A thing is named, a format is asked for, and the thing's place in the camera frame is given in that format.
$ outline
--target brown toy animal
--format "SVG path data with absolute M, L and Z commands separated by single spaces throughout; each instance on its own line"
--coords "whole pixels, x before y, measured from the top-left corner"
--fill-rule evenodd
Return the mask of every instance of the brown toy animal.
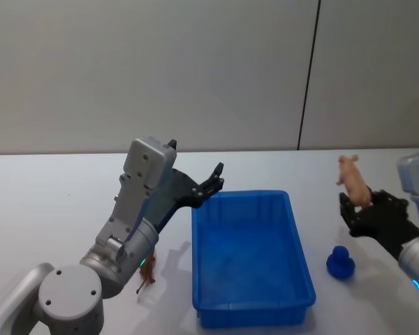
M 371 192 L 358 171 L 354 162 L 358 161 L 358 156 L 340 156 L 340 177 L 337 185 L 346 187 L 349 199 L 356 207 L 368 207 L 371 204 Z
M 155 251 L 152 252 L 149 256 L 147 256 L 145 263 L 140 267 L 140 275 L 142 278 L 142 283 L 140 287 L 137 289 L 137 294 L 141 290 L 144 284 L 153 284 L 155 283 L 155 279 L 152 278 L 152 272 L 154 271 L 155 267 Z

